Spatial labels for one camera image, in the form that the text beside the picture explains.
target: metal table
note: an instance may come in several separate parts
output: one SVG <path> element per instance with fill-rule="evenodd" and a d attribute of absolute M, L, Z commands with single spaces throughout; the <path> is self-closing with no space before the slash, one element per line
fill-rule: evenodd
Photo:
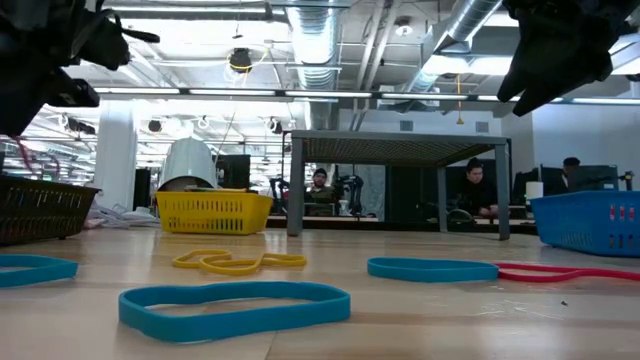
<path fill-rule="evenodd" d="M 347 131 L 291 132 L 291 182 L 287 233 L 302 232 L 306 163 L 435 167 L 440 231 L 447 231 L 447 165 L 495 149 L 500 240 L 509 239 L 507 139 L 489 136 L 421 135 Z"/>

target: brown basket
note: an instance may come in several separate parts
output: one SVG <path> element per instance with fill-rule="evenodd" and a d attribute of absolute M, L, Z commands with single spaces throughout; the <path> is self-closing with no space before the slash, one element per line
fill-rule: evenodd
<path fill-rule="evenodd" d="M 0 176 L 0 245 L 82 231 L 97 189 Z"/>

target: blue rubber band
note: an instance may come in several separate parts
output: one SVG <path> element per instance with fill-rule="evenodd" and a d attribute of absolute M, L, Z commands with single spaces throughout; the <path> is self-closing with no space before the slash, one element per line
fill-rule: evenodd
<path fill-rule="evenodd" d="M 313 302 L 188 316 L 161 314 L 147 308 L 247 298 L 293 298 Z M 323 284 L 284 281 L 147 287 L 125 291 L 118 301 L 122 323 L 152 338 L 175 343 L 293 329 L 342 321 L 351 315 L 348 293 Z"/>
<path fill-rule="evenodd" d="M 0 288 L 72 278 L 78 271 L 75 261 L 39 255 L 0 255 L 0 267 L 30 268 L 0 271 Z"/>
<path fill-rule="evenodd" d="M 477 261 L 378 257 L 367 269 L 372 276 L 429 283 L 498 279 L 497 266 Z"/>

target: plastic basket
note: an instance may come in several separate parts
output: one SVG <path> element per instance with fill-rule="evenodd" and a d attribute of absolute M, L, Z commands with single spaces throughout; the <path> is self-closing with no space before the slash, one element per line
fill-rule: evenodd
<path fill-rule="evenodd" d="M 0 177 L 0 245 L 82 231 L 97 189 Z"/>
<path fill-rule="evenodd" d="M 239 191 L 158 192 L 162 229 L 175 233 L 249 235 L 267 225 L 273 199 Z"/>
<path fill-rule="evenodd" d="M 640 192 L 586 191 L 533 199 L 531 206 L 545 244 L 640 257 Z"/>

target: blue basket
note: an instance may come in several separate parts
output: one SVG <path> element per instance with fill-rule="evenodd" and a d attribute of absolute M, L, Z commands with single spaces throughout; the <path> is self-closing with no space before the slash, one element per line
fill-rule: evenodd
<path fill-rule="evenodd" d="M 640 191 L 585 191 L 531 200 L 543 243 L 640 257 Z"/>

